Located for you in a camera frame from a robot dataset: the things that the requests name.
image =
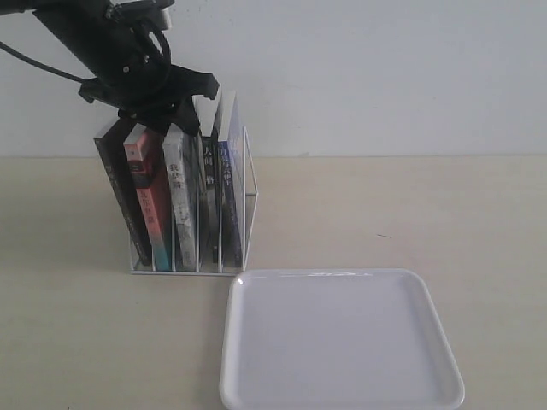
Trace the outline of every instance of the white wall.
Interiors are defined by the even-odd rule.
[[[257,155],[547,153],[547,2],[177,0],[172,20],[175,62],[239,91]],[[30,14],[0,39],[89,75]],[[115,111],[77,90],[0,54],[0,155],[95,155]]]

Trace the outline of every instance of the table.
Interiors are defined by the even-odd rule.
[[[411,269],[462,408],[547,407],[547,157],[257,159],[256,172],[249,269]],[[2,159],[0,190],[0,408],[223,408],[229,278],[130,275],[98,159]]]

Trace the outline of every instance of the book cover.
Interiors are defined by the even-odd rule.
[[[203,170],[205,175],[205,201],[209,231],[209,248],[213,262],[218,262],[219,254],[219,190],[217,142],[220,126],[219,102],[221,89],[216,98],[210,100],[204,96],[194,96],[193,102],[200,123],[200,137],[203,149]]]
[[[244,135],[235,91],[223,93],[218,138],[221,179],[224,191],[223,215],[230,232],[229,243],[235,267],[243,266],[245,244]]]
[[[182,269],[197,270],[197,152],[192,139],[171,125],[163,140],[174,220],[179,237]]]
[[[152,247],[123,146],[134,127],[133,120],[119,119],[94,141],[138,257],[143,265],[148,266],[152,263]]]
[[[137,124],[124,148],[150,236],[157,271],[171,270],[171,195],[163,160],[163,135]]]

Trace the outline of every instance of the robotic arm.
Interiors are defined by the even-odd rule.
[[[90,71],[79,94],[119,109],[120,117],[163,131],[174,123],[197,135],[199,120],[191,97],[215,98],[219,84],[211,73],[171,63],[162,30],[169,28],[174,0],[0,0],[0,15],[32,10]],[[158,49],[150,36],[156,38]]]

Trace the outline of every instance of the white square tray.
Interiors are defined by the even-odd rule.
[[[401,269],[238,275],[220,388],[230,410],[448,410],[464,397],[426,285]]]

